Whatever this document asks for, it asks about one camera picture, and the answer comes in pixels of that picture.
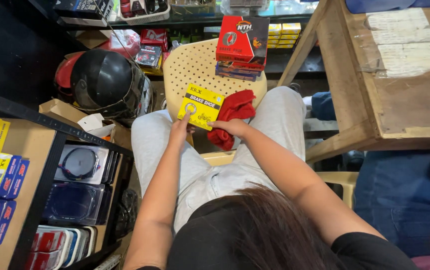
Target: red rag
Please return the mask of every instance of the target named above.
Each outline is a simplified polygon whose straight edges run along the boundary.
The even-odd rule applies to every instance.
[[[254,98],[256,96],[253,95],[253,91],[247,89],[227,96],[220,108],[217,120],[230,121],[235,118],[247,119],[255,116],[255,109],[251,104]],[[209,131],[207,137],[213,144],[224,151],[232,149],[235,141],[233,135],[220,128],[214,128]]]

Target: hand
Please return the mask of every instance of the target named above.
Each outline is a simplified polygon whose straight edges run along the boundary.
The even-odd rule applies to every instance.
[[[177,120],[172,124],[170,130],[169,144],[167,148],[174,147],[177,150],[182,151],[187,139],[187,133],[192,134],[195,131],[195,127],[188,124],[190,119],[190,110],[183,116],[183,120]]]
[[[252,128],[241,119],[232,119],[228,122],[225,122],[225,121],[208,122],[207,125],[211,127],[224,129],[226,132],[230,133],[231,135],[237,136],[242,140],[245,139],[245,135],[247,134],[247,132],[250,131],[250,128]]]

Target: nth logo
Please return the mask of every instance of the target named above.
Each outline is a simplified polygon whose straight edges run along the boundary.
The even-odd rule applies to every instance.
[[[241,21],[236,24],[236,30],[242,34],[247,33],[251,29],[251,22],[249,21]]]

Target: plastic basket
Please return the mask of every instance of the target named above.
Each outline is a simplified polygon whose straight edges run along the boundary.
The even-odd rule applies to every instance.
[[[170,17],[170,4],[167,3],[167,10],[165,10],[164,12],[160,12],[160,13],[155,13],[155,14],[150,14],[150,15],[141,15],[141,16],[136,16],[136,17],[132,17],[132,18],[124,18],[122,16],[121,13],[121,9],[119,8],[119,12],[118,12],[118,17],[122,20],[127,22],[128,25],[137,25],[137,24],[144,24],[144,23],[152,23],[152,22],[157,22],[157,21],[163,21],[163,20],[167,20]]]

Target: black t-shirt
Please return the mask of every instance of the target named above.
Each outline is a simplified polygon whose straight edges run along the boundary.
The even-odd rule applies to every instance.
[[[254,270],[248,258],[235,258],[230,246],[238,226],[250,222],[248,212],[226,198],[197,209],[178,231],[167,260],[167,270]],[[332,244],[339,270],[418,270],[392,243],[372,234],[347,233]],[[146,266],[138,270],[160,270]]]

